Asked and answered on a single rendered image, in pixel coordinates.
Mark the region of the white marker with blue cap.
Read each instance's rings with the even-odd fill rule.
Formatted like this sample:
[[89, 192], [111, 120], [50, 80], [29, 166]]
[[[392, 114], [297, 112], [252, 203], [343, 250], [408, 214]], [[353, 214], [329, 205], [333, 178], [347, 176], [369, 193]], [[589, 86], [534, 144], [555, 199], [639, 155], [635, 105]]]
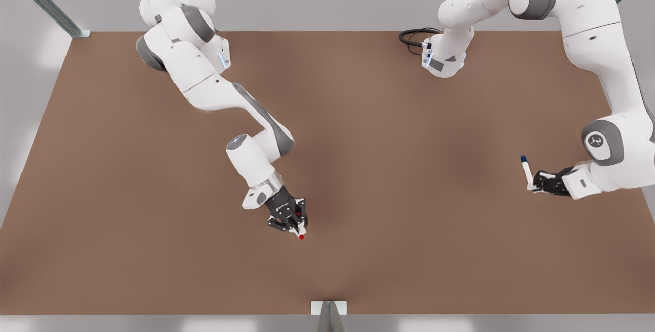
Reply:
[[526, 155], [521, 156], [521, 164], [522, 164], [522, 170], [524, 171], [524, 174], [526, 176], [527, 190], [528, 191], [533, 191], [534, 190], [534, 185], [533, 185], [534, 179], [533, 179], [533, 174], [531, 173], [529, 162], [527, 162]]

